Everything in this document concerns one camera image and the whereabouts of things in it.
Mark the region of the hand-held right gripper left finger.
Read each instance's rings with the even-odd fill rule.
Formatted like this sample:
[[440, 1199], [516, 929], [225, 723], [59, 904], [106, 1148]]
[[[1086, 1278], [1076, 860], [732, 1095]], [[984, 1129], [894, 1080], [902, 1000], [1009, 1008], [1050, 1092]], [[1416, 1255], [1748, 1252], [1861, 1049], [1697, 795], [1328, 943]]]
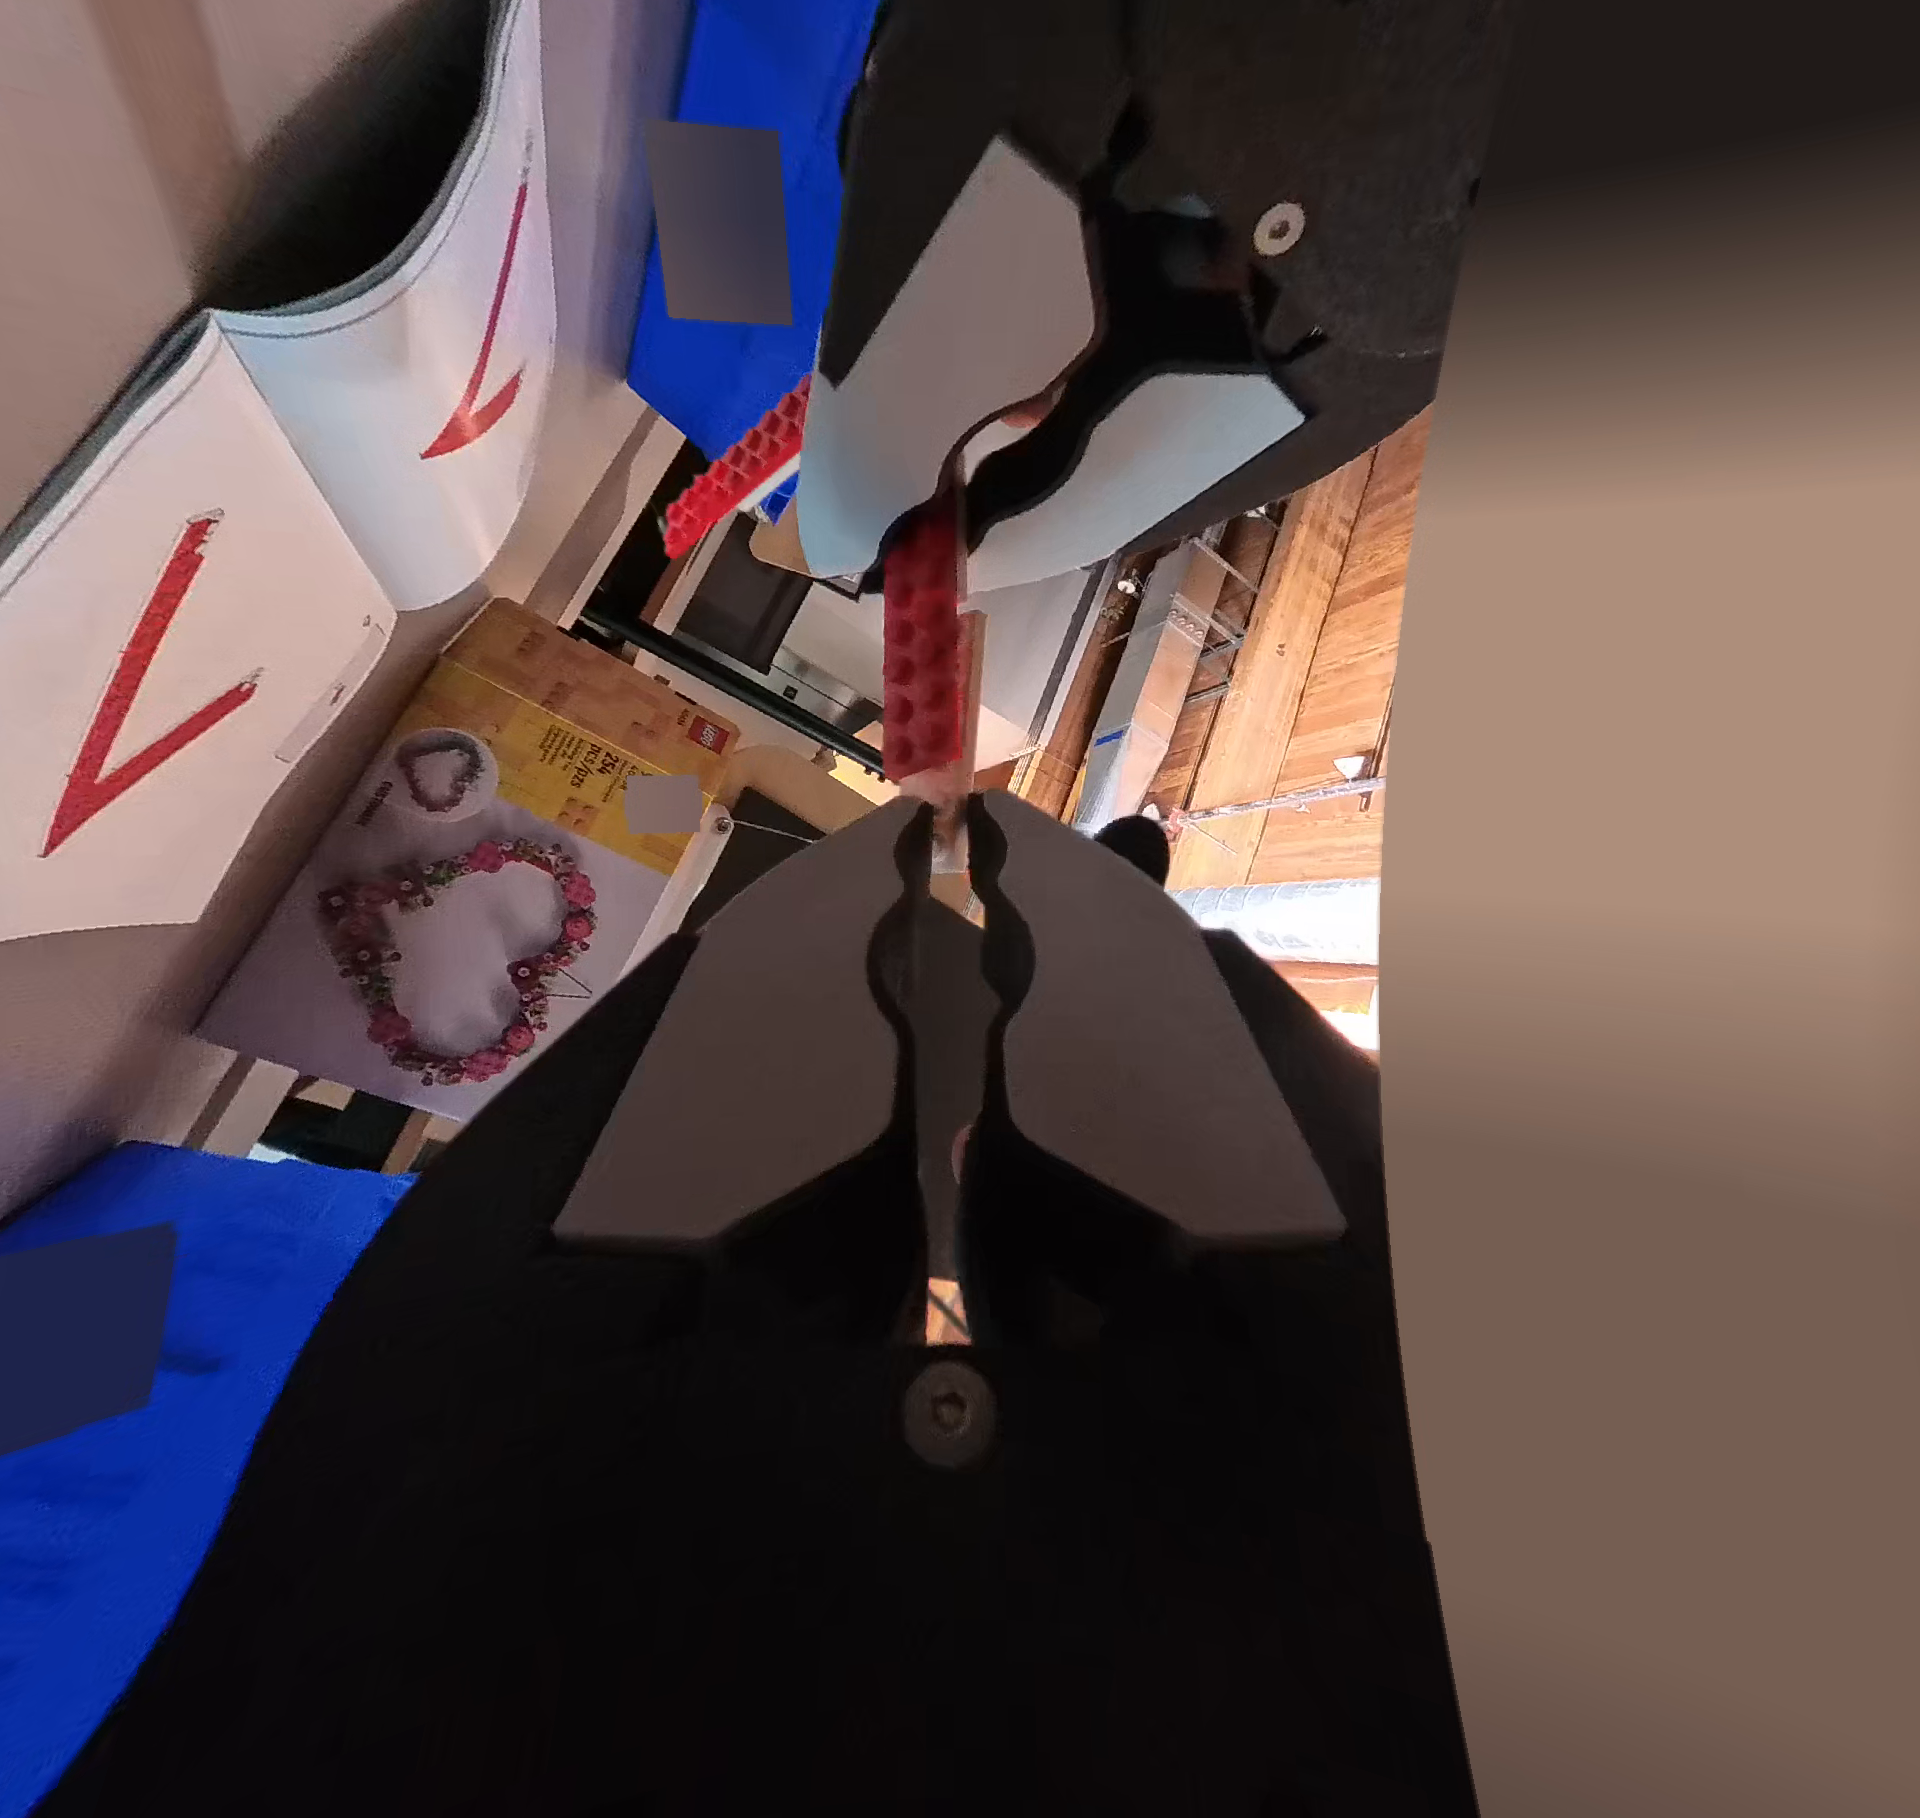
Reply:
[[557, 1239], [707, 1243], [868, 1158], [921, 1243], [912, 1048], [879, 956], [926, 883], [927, 805], [899, 797], [719, 909], [557, 1213]]

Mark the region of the silver round air duct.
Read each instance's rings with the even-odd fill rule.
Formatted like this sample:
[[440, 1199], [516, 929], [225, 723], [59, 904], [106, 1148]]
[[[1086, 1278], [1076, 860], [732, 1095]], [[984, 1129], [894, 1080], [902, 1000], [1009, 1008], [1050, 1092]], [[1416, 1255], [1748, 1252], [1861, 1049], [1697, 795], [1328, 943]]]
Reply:
[[1379, 965], [1379, 878], [1191, 886], [1171, 900], [1269, 962]]

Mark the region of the yellow white lego box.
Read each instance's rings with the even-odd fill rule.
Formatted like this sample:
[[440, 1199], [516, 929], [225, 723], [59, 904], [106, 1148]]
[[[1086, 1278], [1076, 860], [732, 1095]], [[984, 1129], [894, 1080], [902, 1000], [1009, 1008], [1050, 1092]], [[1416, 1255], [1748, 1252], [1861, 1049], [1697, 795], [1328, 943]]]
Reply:
[[518, 602], [437, 656], [197, 1034], [464, 1123], [640, 950], [737, 745]]

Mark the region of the blue divided plastic bin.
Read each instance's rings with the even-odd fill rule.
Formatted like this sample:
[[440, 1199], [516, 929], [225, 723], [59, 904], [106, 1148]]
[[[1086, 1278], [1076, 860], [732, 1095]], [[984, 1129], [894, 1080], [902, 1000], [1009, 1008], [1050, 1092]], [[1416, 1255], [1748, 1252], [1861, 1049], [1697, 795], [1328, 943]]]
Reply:
[[4, 1455], [4, 1813], [35, 1807], [178, 1613], [293, 1360], [412, 1181], [130, 1142], [4, 1229], [4, 1255], [175, 1233], [144, 1406]]

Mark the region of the grey ventilation unit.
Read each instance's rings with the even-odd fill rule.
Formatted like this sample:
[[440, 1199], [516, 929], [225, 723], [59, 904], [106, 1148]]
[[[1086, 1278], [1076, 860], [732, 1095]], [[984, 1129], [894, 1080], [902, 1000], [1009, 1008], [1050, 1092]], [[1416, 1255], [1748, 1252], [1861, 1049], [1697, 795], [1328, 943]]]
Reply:
[[1091, 836], [1140, 812], [1178, 727], [1208, 619], [1184, 597], [1142, 607], [1094, 723], [1072, 824]]

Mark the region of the lego instruction booklet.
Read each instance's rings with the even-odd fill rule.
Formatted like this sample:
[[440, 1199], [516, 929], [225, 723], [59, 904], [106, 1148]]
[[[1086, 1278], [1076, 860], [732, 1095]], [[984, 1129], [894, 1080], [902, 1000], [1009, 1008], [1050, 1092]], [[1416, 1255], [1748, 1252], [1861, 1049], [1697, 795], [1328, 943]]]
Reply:
[[370, 269], [202, 310], [4, 532], [3, 937], [194, 922], [396, 615], [477, 583], [553, 372], [540, 0]]

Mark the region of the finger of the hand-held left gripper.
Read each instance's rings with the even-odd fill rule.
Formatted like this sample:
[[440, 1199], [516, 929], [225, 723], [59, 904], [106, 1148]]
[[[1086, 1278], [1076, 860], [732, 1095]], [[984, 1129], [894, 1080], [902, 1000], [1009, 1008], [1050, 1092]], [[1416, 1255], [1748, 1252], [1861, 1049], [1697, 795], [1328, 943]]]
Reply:
[[965, 568], [965, 593], [982, 597], [1104, 564], [1307, 418], [1269, 377], [1147, 377], [1095, 424], [1064, 484], [986, 527]]
[[796, 498], [815, 577], [863, 575], [957, 452], [1051, 389], [1095, 333], [1076, 196], [995, 139], [841, 378], [811, 386]]

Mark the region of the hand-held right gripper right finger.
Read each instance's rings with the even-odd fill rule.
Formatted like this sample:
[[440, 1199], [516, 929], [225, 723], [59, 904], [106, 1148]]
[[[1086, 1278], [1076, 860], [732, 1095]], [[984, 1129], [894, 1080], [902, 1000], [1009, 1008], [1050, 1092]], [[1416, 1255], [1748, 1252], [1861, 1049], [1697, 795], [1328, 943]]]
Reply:
[[1137, 864], [1009, 793], [967, 802], [1015, 1131], [1188, 1236], [1347, 1229], [1205, 931]]

